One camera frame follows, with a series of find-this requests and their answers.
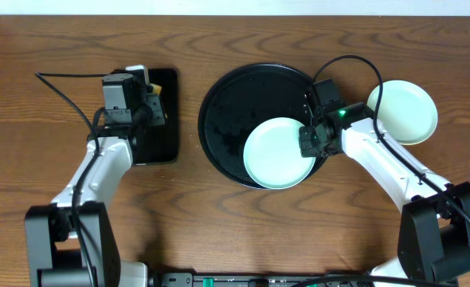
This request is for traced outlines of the light blue plate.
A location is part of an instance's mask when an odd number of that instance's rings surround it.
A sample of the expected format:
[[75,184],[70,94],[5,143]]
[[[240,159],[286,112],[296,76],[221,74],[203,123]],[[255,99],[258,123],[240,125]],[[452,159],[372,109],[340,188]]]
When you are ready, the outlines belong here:
[[249,135],[243,163],[250,178],[266,189],[294,187],[310,174],[314,157],[303,157],[298,120],[277,117],[258,125]]
[[438,112],[423,88],[409,81],[392,80],[383,83],[378,118],[393,138],[404,134],[432,135]]

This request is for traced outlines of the green yellow sponge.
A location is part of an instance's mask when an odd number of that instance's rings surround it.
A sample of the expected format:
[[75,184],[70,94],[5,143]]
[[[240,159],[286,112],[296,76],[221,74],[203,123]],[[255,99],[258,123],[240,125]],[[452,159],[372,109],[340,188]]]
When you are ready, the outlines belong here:
[[159,95],[162,91],[162,87],[160,85],[151,84],[152,94]]

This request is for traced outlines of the light blue plate back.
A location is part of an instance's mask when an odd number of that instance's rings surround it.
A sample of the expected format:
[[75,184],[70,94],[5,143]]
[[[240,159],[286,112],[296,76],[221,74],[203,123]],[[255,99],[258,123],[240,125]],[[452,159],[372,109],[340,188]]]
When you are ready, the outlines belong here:
[[243,163],[250,178],[266,189],[294,187],[310,174],[314,157],[303,157],[298,120],[277,117],[258,125],[249,135]]

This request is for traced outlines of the yellow plate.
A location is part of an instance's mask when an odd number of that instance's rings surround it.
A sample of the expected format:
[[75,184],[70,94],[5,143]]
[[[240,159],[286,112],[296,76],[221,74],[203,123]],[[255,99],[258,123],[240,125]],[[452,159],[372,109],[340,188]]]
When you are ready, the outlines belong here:
[[395,136],[395,140],[401,145],[416,145],[429,139],[429,134],[404,134]]

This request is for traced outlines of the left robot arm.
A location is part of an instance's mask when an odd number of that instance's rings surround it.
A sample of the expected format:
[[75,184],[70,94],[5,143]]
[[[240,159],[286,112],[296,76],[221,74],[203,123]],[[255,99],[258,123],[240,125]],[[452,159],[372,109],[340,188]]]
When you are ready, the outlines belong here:
[[139,261],[124,261],[108,217],[123,175],[133,166],[170,163],[178,155],[178,92],[150,93],[124,110],[99,108],[83,162],[49,205],[25,215],[32,286],[158,286]]

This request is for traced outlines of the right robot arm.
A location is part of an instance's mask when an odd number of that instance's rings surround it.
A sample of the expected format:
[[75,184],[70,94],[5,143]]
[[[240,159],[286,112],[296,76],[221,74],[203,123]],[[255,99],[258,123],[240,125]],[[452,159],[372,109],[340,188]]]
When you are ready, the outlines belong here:
[[394,259],[373,268],[383,283],[445,283],[470,272],[470,183],[451,184],[391,135],[377,111],[336,101],[309,108],[299,131],[304,157],[344,154],[360,164],[401,214]]

